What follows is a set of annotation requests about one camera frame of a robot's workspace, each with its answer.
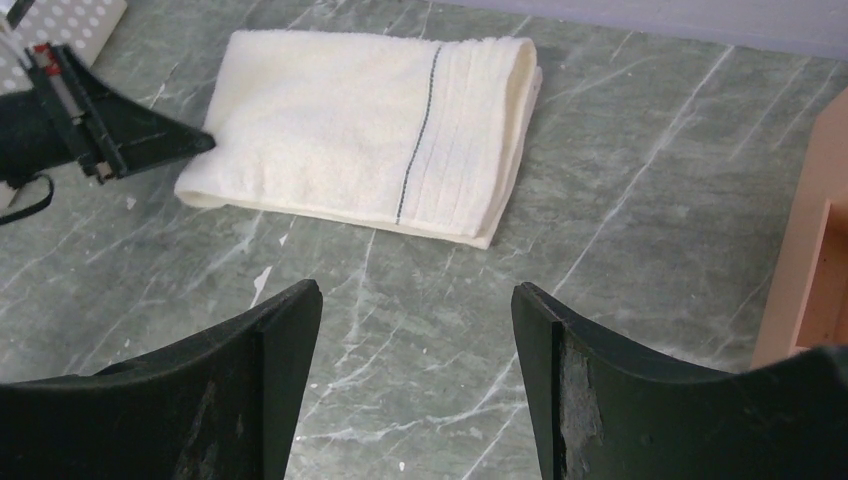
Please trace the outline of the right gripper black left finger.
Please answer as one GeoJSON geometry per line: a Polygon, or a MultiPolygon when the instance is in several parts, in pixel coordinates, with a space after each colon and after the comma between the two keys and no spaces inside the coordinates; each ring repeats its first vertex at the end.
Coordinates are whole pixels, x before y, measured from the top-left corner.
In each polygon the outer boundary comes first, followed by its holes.
{"type": "Polygon", "coordinates": [[[92,375],[1,387],[5,479],[281,479],[322,316],[314,280],[92,375]]]}

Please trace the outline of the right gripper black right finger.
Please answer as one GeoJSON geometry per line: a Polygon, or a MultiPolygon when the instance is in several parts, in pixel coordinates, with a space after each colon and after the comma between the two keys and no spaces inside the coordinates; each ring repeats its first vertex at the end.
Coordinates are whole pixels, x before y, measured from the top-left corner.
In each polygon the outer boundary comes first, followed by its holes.
{"type": "Polygon", "coordinates": [[[511,299],[545,479],[843,479],[847,350],[743,373],[648,348],[532,283],[511,299]]]}

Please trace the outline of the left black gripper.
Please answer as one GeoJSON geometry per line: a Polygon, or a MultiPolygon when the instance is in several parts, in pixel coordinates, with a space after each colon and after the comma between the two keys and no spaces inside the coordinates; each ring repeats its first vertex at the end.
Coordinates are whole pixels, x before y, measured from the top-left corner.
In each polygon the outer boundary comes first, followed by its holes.
{"type": "Polygon", "coordinates": [[[120,94],[66,44],[26,50],[32,91],[1,96],[1,180],[68,163],[103,184],[211,150],[214,138],[120,94]]]}

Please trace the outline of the white plastic basket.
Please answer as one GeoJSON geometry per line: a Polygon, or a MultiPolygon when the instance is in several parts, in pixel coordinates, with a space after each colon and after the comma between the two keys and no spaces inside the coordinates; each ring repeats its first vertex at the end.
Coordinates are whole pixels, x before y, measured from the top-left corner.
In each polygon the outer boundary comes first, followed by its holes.
{"type": "Polygon", "coordinates": [[[127,9],[124,0],[2,1],[1,16],[24,46],[70,45],[92,65],[127,9]]]}

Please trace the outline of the orange file organizer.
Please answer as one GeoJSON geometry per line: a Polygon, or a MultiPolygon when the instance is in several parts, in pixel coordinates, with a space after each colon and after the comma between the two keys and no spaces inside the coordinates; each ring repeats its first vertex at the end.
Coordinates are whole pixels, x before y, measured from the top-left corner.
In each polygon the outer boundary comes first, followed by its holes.
{"type": "Polygon", "coordinates": [[[751,360],[847,344],[847,93],[815,120],[751,360]]]}

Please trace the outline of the cream white towel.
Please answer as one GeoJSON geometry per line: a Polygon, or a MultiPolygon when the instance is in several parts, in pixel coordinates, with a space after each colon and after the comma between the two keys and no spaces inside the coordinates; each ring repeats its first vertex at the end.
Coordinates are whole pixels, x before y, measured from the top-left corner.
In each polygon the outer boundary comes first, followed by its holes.
{"type": "Polygon", "coordinates": [[[174,192],[485,249],[541,82],[525,37],[239,30],[174,192]]]}

